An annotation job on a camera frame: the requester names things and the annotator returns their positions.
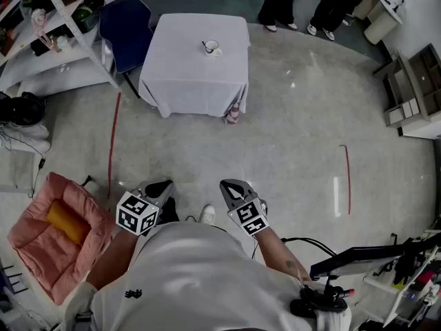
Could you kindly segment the person's right forearm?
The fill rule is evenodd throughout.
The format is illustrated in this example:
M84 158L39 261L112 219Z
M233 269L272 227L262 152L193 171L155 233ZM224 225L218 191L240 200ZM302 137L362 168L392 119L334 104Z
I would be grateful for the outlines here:
M257 232L254 238L259 244L267 267L292 276L302 284L311 283L311 278L304 266L270 227Z

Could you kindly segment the blue chair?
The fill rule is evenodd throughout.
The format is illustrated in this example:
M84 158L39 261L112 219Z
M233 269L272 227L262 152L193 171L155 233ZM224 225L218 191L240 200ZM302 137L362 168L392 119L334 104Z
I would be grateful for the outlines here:
M110 44L116 72L140 97L128 73L143 65L153 38L151 10L141 0L114 0L101 8L99 34Z

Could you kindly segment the pink cushioned seat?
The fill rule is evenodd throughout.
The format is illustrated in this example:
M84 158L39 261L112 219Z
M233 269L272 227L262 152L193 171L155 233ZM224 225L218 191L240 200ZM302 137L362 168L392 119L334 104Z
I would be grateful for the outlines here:
M56 200L90 225L83 245L46 220ZM103 254L114 228L113 216L82 185L51 172L11 228L8 241L44 292L61 305Z

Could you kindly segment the person's black trousers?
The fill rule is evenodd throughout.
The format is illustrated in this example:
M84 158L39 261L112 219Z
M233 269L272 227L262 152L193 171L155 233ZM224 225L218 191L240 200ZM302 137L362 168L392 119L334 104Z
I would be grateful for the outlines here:
M173 197L169 197L162 207L161 213L158 216L157 225L179 221L180 219L176 212L176 201Z

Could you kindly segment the person's right white shoe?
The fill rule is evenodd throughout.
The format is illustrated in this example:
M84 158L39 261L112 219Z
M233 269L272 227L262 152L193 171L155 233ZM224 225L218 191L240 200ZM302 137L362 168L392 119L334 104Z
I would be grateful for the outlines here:
M213 205L206 205L199 217L199 222L206 225L215 225L216 211Z

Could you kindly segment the white round side table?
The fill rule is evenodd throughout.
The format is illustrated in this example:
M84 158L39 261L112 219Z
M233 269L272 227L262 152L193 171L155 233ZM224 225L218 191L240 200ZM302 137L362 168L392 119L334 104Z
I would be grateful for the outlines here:
M402 25L402 19L389 0L363 0L353 13L357 19L367 19L370 22L364 36L372 45L378 44L394 28Z

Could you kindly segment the orange cylinder pillow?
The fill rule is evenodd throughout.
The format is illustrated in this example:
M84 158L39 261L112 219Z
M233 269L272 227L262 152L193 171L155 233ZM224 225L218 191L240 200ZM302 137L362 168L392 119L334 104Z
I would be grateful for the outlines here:
M84 219L59 200L52 202L46 214L46 220L62 230L77 245L84 244L91 230L90 225Z

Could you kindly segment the grey compartment cabinet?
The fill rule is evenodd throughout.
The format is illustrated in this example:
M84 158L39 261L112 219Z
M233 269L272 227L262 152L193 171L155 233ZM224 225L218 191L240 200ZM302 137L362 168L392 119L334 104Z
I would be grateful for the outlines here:
M386 126L404 137L441 139L441 57L432 44L410 58L398 52L373 77L389 99Z

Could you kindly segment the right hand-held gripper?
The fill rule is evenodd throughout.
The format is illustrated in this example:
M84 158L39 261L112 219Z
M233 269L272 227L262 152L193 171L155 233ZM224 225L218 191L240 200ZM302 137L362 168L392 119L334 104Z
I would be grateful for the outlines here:
M246 181L224 179L220 191L229 209L228 217L247 235L254 236L269 227L265 204ZM256 197L236 206L237 197Z

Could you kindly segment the person's left forearm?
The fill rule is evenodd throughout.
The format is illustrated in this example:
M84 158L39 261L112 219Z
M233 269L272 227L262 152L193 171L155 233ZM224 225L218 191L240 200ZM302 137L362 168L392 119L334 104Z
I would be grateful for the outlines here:
M86 281L100 290L121 277L129 268L138 236L121 230L90 270Z

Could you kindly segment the white enamel cup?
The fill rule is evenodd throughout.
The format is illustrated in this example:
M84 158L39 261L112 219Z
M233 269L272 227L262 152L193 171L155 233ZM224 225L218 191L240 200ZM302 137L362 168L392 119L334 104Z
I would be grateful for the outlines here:
M223 55L222 50L220 49L219 42L215 40L205 41L207 43L207 47L204 47L205 55L208 57L220 57Z

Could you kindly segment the black shoulder-mounted device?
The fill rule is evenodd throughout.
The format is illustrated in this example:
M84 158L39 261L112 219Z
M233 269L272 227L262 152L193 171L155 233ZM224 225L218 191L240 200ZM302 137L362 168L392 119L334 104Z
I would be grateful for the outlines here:
M300 290L300 298L291 301L289 309L293 315L308 319L317 319L318 311L340 314L348 308L345 299L354 293L354 289L344 290L329 284L323 292L305 286Z

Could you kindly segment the pink toy figure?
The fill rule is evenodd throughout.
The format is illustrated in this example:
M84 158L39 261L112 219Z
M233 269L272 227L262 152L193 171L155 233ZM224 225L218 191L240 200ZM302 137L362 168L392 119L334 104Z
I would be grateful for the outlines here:
M51 38L45 33L44 28L47 23L47 15L44 9L35 9L31 14L31 22L34 34L49 50L53 49L53 42Z

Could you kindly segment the table with white cloth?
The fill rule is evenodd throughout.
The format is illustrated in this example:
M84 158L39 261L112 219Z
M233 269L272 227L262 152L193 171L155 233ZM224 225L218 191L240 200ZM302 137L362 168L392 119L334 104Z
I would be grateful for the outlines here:
M219 42L223 55L205 55L202 41ZM248 25L221 14L163 14L139 77L139 95L161 116L224 117L236 101L245 112L249 91Z

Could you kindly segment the short red floor tape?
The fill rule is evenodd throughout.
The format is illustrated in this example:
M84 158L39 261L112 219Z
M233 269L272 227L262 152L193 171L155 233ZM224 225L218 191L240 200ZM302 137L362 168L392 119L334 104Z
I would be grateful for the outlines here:
M351 214L351 170L350 170L350 162L349 162L349 151L345 144L339 145L345 151L345 163L347 169L347 212L348 215Z

